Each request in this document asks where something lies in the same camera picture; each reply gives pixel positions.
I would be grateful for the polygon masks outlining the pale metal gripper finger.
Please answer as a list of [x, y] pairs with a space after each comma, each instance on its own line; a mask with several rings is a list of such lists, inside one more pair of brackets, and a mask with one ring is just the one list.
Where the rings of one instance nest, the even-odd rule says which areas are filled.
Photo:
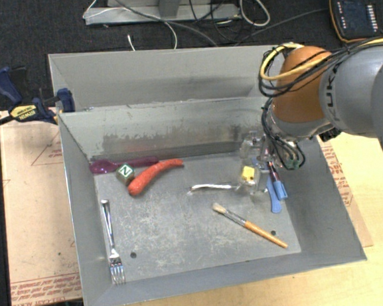
[[239, 152], [241, 159], [259, 156], [261, 153], [260, 139], [256, 137], [244, 139], [239, 148]]
[[265, 191], [262, 188], [262, 177], [266, 177], [268, 171], [254, 171], [242, 173], [239, 187], [248, 191], [250, 195], [255, 195], [257, 192]]

